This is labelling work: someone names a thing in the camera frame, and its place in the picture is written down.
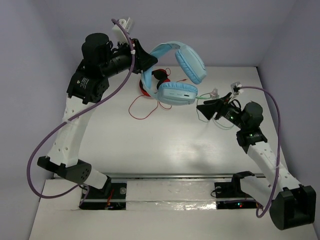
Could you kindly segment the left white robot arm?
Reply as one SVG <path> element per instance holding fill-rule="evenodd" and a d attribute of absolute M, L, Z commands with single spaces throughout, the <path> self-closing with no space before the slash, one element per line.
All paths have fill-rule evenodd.
<path fill-rule="evenodd" d="M 134 70 L 136 38 L 127 43 L 113 43 L 104 33 L 93 33 L 81 46 L 83 59 L 72 76 L 68 88 L 62 127 L 49 153 L 37 165 L 77 185 L 86 185 L 100 197 L 111 193 L 111 178 L 79 159 L 79 151 L 89 120 L 104 92 L 109 78 L 125 70 Z"/>

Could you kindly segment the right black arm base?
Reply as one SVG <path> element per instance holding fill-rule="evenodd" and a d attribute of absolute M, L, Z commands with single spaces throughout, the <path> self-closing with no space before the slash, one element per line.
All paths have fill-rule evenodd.
<path fill-rule="evenodd" d="M 241 190 L 240 180 L 255 177 L 250 171 L 234 173 L 230 181 L 215 182 L 211 197 L 216 199 L 218 210 L 256 209 L 257 202 Z"/>

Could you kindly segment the light blue headphones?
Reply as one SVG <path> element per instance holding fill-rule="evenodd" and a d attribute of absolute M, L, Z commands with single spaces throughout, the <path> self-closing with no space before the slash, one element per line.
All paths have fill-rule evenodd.
<path fill-rule="evenodd" d="M 179 41 L 169 41 L 157 45 L 150 55 L 161 58 L 171 50 L 175 50 L 175 58 L 185 75 L 195 85 L 199 85 L 207 76 L 205 64 L 195 50 Z M 197 87 L 181 82 L 164 82 L 157 92 L 152 87 L 152 68 L 141 73 L 141 82 L 144 90 L 155 100 L 171 106 L 191 105 L 198 95 Z"/>

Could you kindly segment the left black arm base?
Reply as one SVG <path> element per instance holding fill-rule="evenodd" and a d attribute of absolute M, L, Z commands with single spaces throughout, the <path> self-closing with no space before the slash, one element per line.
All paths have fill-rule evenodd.
<path fill-rule="evenodd" d="M 126 182 L 113 182 L 108 195 L 93 187 L 81 186 L 79 208 L 81 210 L 126 210 Z"/>

